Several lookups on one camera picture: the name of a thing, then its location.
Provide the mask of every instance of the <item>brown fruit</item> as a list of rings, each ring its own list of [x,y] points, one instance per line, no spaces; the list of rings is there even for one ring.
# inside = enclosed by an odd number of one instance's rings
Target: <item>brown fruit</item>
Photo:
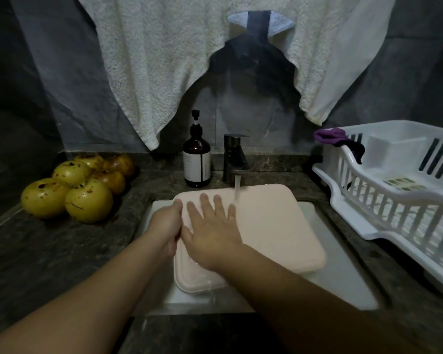
[[[106,160],[103,169],[119,171],[125,178],[129,178],[135,174],[136,165],[127,154],[118,154]]]
[[[125,191],[125,186],[126,186],[125,177],[119,171],[115,170],[96,171],[91,176],[91,179],[99,180],[105,185],[107,185],[108,189],[110,189],[113,195],[120,195],[122,192]]]
[[[70,185],[76,185],[90,178],[93,172],[87,164],[77,160],[70,160],[58,165],[54,169],[52,177],[65,181]]]
[[[105,160],[99,154],[87,154],[76,156],[76,160],[87,164],[87,166],[94,170],[101,170]]]
[[[21,206],[39,219],[50,219],[65,211],[69,184],[59,179],[42,179],[29,184],[21,194]]]
[[[110,189],[95,179],[88,179],[73,186],[65,196],[67,212],[86,224],[103,220],[112,206],[113,196]]]

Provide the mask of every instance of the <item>faucet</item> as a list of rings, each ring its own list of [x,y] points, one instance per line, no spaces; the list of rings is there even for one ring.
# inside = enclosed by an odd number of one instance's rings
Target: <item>faucet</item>
[[[234,185],[235,175],[246,174],[250,171],[246,156],[241,148],[241,134],[225,134],[225,158],[223,162],[223,182]]]

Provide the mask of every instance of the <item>white plastic dish rack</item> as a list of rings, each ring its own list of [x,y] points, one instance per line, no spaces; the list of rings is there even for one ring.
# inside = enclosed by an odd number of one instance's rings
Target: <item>white plastic dish rack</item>
[[[443,128],[406,120],[343,127],[366,152],[324,145],[313,171],[364,239],[385,238],[443,285]]]

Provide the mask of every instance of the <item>bottle label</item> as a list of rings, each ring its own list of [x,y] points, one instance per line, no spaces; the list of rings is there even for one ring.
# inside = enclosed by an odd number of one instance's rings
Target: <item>bottle label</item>
[[[182,152],[184,157],[184,177],[195,183],[210,178],[210,154],[189,154]]]

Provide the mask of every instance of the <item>faucet handle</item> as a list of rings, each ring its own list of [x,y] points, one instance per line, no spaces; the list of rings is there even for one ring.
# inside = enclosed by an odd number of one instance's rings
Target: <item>faucet handle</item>
[[[225,147],[234,148],[241,145],[241,138],[248,137],[243,134],[225,134],[223,136],[223,142]]]

